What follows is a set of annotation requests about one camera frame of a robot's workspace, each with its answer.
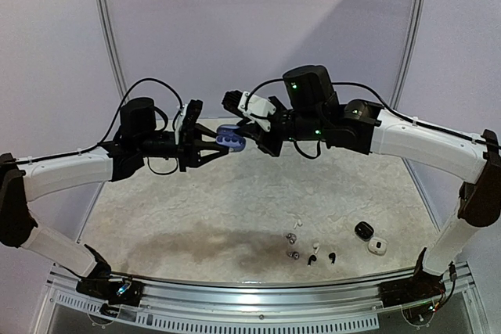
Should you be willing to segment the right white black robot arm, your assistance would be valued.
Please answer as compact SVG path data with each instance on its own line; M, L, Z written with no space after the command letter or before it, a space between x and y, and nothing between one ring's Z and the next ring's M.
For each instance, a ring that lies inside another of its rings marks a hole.
M454 258L481 229L500 217L500 146L496 133L454 131L393 110L381 97L341 103L327 69L307 65L289 70L281 82L290 100L236 97L243 118L241 134L278 156L284 142L314 141L318 147L343 148L364 155L396 156L448 172L462 180L458 204L438 238L418 256L413 274L380 285L385 307L452 295L443 278L453 276Z

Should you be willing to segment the purple earbud charging case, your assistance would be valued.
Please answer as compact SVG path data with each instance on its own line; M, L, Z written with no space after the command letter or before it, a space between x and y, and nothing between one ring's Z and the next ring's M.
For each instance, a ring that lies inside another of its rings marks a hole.
M219 145L225 146L231 153L242 152L246 147L246 139L237 134L240 129L235 124L222 124L217 128L217 136L215 138Z

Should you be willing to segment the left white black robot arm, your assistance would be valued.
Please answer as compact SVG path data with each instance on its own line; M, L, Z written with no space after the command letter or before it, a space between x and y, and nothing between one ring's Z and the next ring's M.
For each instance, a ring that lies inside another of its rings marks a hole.
M23 248L66 268L79 281L80 294L105 300L109 305L137 307L144 283L132 277L114 277L110 265L92 247L81 245L44 226L28 204L50 193L106 181L130 178L150 158L174 159L180 171L198 168L229 153L217 134L198 124L203 103L184 106L174 131L157 128L160 112L151 98L126 103L119 111L120 126L114 138L91 151L67 156L15 160L1 156L1 243Z

